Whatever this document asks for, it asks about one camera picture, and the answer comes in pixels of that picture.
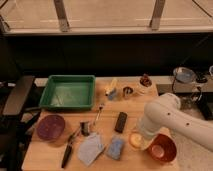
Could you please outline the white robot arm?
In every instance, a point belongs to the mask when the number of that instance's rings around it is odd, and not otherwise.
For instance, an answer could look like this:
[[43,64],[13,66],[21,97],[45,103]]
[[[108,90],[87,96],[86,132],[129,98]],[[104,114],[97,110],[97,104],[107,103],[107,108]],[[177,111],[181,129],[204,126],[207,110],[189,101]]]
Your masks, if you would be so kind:
[[181,100],[172,93],[158,96],[144,106],[136,129],[145,141],[152,141],[162,127],[174,130],[213,151],[213,124],[180,110]]

